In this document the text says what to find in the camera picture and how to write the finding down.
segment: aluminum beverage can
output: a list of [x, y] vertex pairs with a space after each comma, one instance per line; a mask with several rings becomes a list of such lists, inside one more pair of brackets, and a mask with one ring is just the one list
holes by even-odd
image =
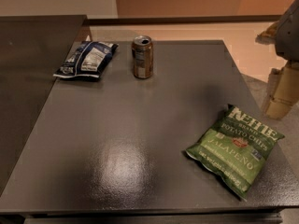
[[151, 38], [140, 35], [132, 42], [133, 73], [137, 78], [149, 78], [153, 74], [153, 46]]

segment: chip bag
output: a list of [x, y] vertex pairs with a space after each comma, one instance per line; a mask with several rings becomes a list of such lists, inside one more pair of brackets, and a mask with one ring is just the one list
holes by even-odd
[[249, 188], [262, 170], [277, 140], [284, 135], [231, 105], [187, 154], [219, 175], [239, 197], [246, 200]]
[[111, 61], [117, 47], [117, 44], [112, 43], [83, 41], [54, 76], [99, 78]]

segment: wall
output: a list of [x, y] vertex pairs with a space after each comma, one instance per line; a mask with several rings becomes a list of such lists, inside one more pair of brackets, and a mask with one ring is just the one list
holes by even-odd
[[293, 0], [0, 0], [1, 16], [87, 14], [89, 18], [279, 15]]

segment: can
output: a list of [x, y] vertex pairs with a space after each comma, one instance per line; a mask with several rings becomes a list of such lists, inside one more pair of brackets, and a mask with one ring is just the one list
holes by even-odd
[[137, 78], [149, 78], [153, 74], [153, 46], [151, 38], [140, 35], [133, 40], [133, 73]]

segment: orange wall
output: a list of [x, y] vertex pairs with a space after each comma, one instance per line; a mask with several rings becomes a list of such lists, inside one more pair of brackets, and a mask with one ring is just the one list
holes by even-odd
[[279, 15], [293, 0], [116, 0], [119, 17]]

